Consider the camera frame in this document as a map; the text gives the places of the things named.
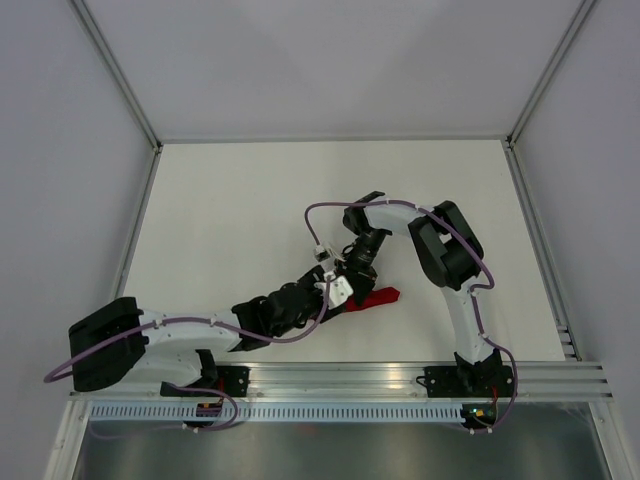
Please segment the red cloth napkin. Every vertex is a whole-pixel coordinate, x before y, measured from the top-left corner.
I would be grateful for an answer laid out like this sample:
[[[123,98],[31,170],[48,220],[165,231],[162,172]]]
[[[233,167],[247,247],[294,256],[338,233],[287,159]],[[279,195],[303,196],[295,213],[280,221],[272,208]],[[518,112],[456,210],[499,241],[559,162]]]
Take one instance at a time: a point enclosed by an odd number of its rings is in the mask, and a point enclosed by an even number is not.
[[[371,291],[367,297],[357,303],[354,297],[350,297],[346,302],[346,312],[358,312],[371,309],[378,306],[393,304],[400,299],[401,292],[394,287],[384,287]]]

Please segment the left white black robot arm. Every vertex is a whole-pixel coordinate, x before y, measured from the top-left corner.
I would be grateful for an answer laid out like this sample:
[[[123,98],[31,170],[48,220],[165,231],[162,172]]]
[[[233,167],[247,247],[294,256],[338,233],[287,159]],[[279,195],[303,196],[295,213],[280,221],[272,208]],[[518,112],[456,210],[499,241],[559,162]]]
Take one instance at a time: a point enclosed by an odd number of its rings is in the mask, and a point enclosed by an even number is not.
[[[298,341],[341,313],[352,292],[345,276],[315,267],[267,296],[210,314],[163,314],[117,298],[68,330],[73,387],[209,395],[217,356]]]

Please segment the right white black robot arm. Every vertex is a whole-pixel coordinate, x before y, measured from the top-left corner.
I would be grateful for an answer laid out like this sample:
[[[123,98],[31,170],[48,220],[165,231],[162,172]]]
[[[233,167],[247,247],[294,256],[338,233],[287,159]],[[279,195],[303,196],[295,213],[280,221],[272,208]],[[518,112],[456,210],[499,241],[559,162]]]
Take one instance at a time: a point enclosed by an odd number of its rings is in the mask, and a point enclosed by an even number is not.
[[[347,309],[392,301],[395,296],[389,289],[374,289],[377,273],[373,262],[386,237],[397,234],[410,238],[423,273],[441,289],[451,317],[456,361],[451,384],[468,396],[488,392],[492,371],[501,361],[483,338],[479,303],[473,295],[484,252],[457,205],[445,201],[423,213],[416,207],[387,202],[382,192],[374,191],[345,208],[343,225],[356,235],[343,250],[341,264],[341,272],[353,288]]]

